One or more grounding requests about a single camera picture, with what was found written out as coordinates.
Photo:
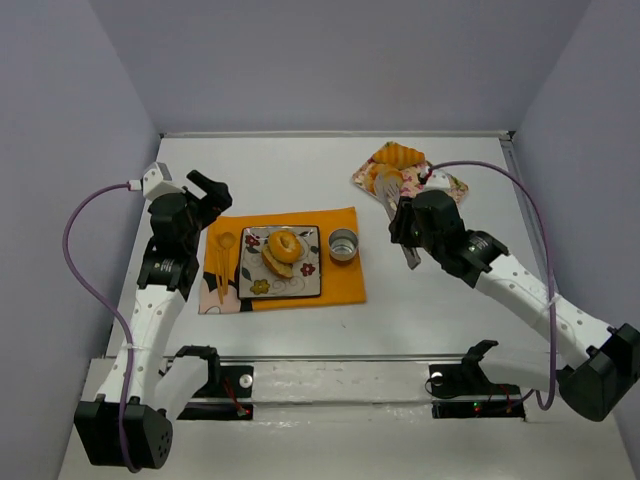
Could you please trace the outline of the metal tongs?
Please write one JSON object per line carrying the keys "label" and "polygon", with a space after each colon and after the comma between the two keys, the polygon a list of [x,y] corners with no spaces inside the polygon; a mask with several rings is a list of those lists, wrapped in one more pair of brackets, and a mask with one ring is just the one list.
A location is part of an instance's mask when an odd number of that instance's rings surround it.
{"label": "metal tongs", "polygon": [[[383,205],[389,221],[393,221],[397,213],[402,181],[391,173],[379,173],[374,181],[374,191],[377,199]],[[401,247],[410,270],[415,270],[421,263],[421,258],[415,248]]]}

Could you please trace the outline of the golden bagel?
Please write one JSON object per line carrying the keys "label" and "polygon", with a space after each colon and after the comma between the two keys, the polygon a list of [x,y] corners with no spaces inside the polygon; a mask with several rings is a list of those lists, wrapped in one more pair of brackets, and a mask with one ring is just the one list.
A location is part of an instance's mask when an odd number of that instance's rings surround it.
{"label": "golden bagel", "polygon": [[268,248],[277,261],[287,264],[295,263],[302,252],[298,237],[289,230],[272,232],[268,238]]}

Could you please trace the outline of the herb toast slice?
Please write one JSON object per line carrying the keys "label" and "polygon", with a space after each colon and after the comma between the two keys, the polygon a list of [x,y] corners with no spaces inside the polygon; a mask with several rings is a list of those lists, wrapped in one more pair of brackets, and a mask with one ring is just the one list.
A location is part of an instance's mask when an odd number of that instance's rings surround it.
{"label": "herb toast slice", "polygon": [[262,249],[261,257],[264,265],[276,276],[285,279],[293,277],[292,265],[276,259],[268,246]]}

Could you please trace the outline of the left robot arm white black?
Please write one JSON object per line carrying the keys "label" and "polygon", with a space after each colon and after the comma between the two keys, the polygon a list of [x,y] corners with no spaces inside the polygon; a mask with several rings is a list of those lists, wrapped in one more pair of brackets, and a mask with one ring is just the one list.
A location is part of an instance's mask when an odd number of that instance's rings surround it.
{"label": "left robot arm white black", "polygon": [[186,177],[202,197],[174,184],[161,163],[124,185],[148,201],[151,236],[131,317],[107,307],[124,333],[114,364],[94,398],[79,402],[74,414],[94,466],[125,467],[132,473],[161,468],[172,446],[174,422],[198,390],[221,378],[220,357],[210,346],[184,346],[168,370],[161,369],[199,270],[201,233],[232,205],[225,183],[196,170]]}

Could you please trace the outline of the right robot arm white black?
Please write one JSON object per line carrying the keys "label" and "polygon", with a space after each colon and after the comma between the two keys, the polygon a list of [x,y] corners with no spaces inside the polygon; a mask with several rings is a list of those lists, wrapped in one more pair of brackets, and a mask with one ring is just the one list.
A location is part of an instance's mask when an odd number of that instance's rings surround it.
{"label": "right robot arm white black", "polygon": [[600,422],[639,380],[639,332],[614,327],[554,294],[495,237],[467,228],[456,202],[428,190],[398,198],[389,210],[391,241],[410,256],[425,250],[450,276],[512,312],[548,341],[539,369],[529,363],[489,360],[495,341],[469,349],[463,365],[493,384],[533,390],[556,388],[580,416]]}

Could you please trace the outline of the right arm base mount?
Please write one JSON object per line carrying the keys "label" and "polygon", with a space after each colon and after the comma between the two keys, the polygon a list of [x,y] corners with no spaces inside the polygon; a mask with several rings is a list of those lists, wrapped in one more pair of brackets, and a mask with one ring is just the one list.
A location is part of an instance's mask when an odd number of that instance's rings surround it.
{"label": "right arm base mount", "polygon": [[524,394],[518,386],[491,383],[481,371],[466,373],[459,363],[430,365],[424,389],[437,420],[526,419]]}

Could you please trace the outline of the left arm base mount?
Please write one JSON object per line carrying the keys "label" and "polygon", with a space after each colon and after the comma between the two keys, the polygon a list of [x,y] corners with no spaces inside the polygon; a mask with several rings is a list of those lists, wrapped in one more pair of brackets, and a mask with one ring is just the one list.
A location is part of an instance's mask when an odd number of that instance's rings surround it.
{"label": "left arm base mount", "polygon": [[223,364],[219,380],[196,391],[177,416],[181,421],[251,421],[254,366]]}

